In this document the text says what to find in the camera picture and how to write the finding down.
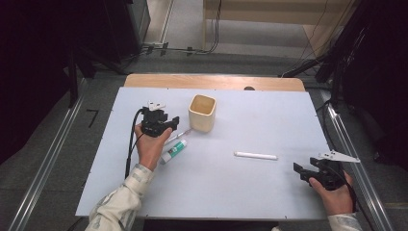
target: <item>hand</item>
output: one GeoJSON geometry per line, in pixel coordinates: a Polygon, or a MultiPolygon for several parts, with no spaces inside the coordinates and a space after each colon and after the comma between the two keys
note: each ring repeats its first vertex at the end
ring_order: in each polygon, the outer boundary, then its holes
{"type": "Polygon", "coordinates": [[[137,138],[140,138],[136,147],[138,148],[139,164],[149,168],[153,171],[156,168],[157,162],[163,151],[165,141],[170,137],[172,132],[171,128],[167,128],[159,137],[152,138],[147,135],[143,135],[141,131],[141,124],[135,126],[135,134],[137,138]]]}
{"type": "MultiPolygon", "coordinates": [[[[344,176],[345,180],[351,186],[351,176],[346,172],[344,172],[344,176]]],[[[334,191],[327,191],[321,183],[313,177],[309,179],[309,183],[323,200],[323,205],[328,216],[353,213],[353,201],[347,185],[343,185],[334,191]]]]}

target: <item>beige sleeve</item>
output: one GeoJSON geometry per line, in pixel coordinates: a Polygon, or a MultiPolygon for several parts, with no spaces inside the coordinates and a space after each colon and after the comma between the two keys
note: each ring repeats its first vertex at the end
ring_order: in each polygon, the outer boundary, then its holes
{"type": "Polygon", "coordinates": [[[332,231],[363,230],[356,218],[356,214],[333,215],[327,217],[332,231]]]}
{"type": "Polygon", "coordinates": [[[92,209],[87,231],[130,230],[152,178],[151,170],[136,165],[123,184],[92,209]]]}

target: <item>metal rail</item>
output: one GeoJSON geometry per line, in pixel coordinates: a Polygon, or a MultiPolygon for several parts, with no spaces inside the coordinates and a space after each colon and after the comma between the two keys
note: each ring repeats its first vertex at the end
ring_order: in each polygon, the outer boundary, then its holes
{"type": "MultiPolygon", "coordinates": [[[[330,93],[324,92],[323,90],[321,90],[320,93],[324,102],[330,99],[330,93]]],[[[336,132],[339,136],[340,142],[342,143],[342,146],[344,148],[345,154],[354,158],[359,158],[358,153],[355,150],[347,131],[345,130],[341,116],[338,115],[330,105],[328,107],[328,111],[336,132]]],[[[357,180],[363,192],[364,198],[367,201],[378,230],[393,231],[394,227],[387,216],[384,206],[375,190],[374,185],[367,175],[363,164],[350,164],[355,174],[355,179],[357,180]]]]}
{"type": "Polygon", "coordinates": [[[55,139],[51,143],[51,146],[38,169],[36,177],[20,203],[13,222],[9,227],[9,231],[24,230],[31,213],[36,206],[39,195],[41,194],[42,189],[45,186],[45,182],[47,181],[48,176],[60,154],[66,135],[68,134],[69,129],[71,128],[71,125],[77,116],[79,109],[81,108],[85,91],[88,89],[88,80],[83,79],[79,89],[79,98],[74,106],[71,109],[68,109],[60,129],[58,130],[55,139]]]}

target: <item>white tabletop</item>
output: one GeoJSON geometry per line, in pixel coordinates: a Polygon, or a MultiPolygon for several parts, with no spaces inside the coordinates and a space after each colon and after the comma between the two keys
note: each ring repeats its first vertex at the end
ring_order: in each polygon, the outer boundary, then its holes
{"type": "MultiPolygon", "coordinates": [[[[155,178],[138,216],[194,219],[325,219],[319,196],[293,171],[293,162],[317,170],[310,157],[328,146],[307,92],[121,88],[78,206],[93,206],[124,179],[133,117],[148,101],[165,103],[168,119],[189,129],[188,107],[196,94],[217,100],[210,133],[191,132],[188,146],[155,178]],[[234,156],[234,151],[278,156],[278,161],[234,156]]],[[[132,166],[138,162],[135,151],[132,166]]]]}

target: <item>white chalk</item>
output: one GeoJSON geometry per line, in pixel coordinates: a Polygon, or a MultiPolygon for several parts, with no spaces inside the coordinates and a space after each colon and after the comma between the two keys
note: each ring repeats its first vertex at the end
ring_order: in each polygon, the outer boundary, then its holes
{"type": "Polygon", "coordinates": [[[235,151],[234,156],[264,159],[264,160],[272,160],[272,161],[277,161],[278,160],[278,157],[274,156],[274,155],[258,154],[258,153],[250,153],[250,152],[238,152],[238,151],[235,151]]]}

